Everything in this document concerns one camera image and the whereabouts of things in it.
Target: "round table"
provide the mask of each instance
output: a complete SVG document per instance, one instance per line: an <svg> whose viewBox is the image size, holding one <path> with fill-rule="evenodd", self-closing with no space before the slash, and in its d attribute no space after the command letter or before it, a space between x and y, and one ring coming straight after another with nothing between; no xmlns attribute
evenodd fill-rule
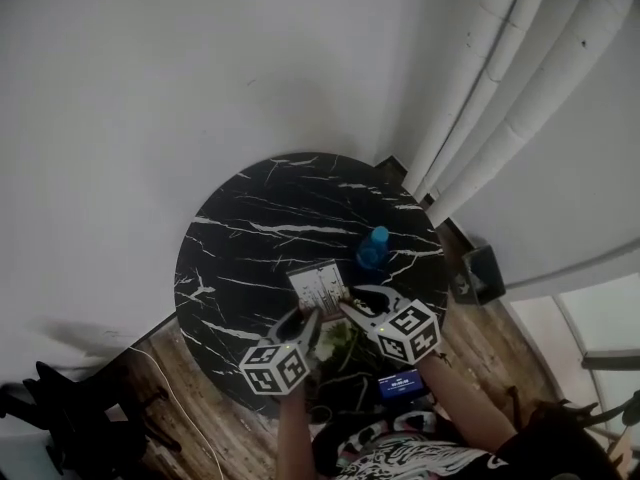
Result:
<svg viewBox="0 0 640 480"><path fill-rule="evenodd" d="M389 229L390 254L367 271L356 250L376 226ZM438 237L413 197L381 171L340 155L297 153L252 165L211 195L180 248L174 292L185 342L220 390L277 416L276 401L254 395L237 365L296 307L287 273L331 259L347 286L385 284L420 299L442 323L448 285ZM329 333L332 350L348 349L349 357L335 352L313 376L307 392L316 421L371 411L376 379L397 371L362 333L345 326Z"/></svg>

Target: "black chair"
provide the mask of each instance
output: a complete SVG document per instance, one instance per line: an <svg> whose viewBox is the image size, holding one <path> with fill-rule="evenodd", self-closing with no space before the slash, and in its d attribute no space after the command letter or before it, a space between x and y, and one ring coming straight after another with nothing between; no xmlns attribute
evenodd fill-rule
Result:
<svg viewBox="0 0 640 480"><path fill-rule="evenodd" d="M25 402L3 386L0 417L11 414L51 434L47 451L54 466L75 470L82 479L140 478L139 460L149 436L167 448L180 451L180 444L144 418L144 409L158 399L168 399L160 389L142 404L120 383L91 377L73 382L50 366L36 363L39 379L23 384L34 400ZM119 404L128 421L110 421L107 409Z"/></svg>

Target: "white cable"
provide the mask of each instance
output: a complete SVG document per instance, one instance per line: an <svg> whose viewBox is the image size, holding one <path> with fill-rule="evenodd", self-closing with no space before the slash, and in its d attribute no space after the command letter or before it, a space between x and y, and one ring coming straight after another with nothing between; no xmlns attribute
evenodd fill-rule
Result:
<svg viewBox="0 0 640 480"><path fill-rule="evenodd" d="M189 420L189 423L191 423L191 425L193 425L193 428L196 429L196 432L198 432L198 434L200 434L200 437L202 437L202 440L207 443L207 446L209 447L209 449L211 450L211 453L213 453L213 457L216 459L216 464L218 465L218 471L220 471L220 479L224 480L224 475L222 474L222 468L220 467L220 462L218 461L218 454L215 452L215 450L213 449L213 446L211 446L211 444L209 443L209 441L207 441L207 438L204 437L204 434L200 431L200 429L198 428L198 426L193 422L193 420L189 417L189 415L187 414L187 411L184 410L184 407L182 407L182 405L180 404L180 402L178 401L178 398L176 397L175 393L173 392L173 389L171 389L171 384L169 384L169 379L167 379L167 376L164 374L164 372L162 371L162 368L160 368L160 365L158 364L158 362L150 355L147 354L144 350L139 350L137 348L133 348L133 347L129 347L131 350L135 350L136 352L139 352L140 354L144 354L145 356L147 356L149 359L151 359L151 361L153 361L153 364L156 365L156 368L158 368L158 371L160 372L160 375L162 375L162 378L164 379L164 381L167 383L167 387L169 388L169 393L171 393L171 396L173 397L173 399L175 400L176 404L178 404L178 407L180 407L180 409L182 410L182 412L184 413L185 417L187 418L187 420Z"/></svg>

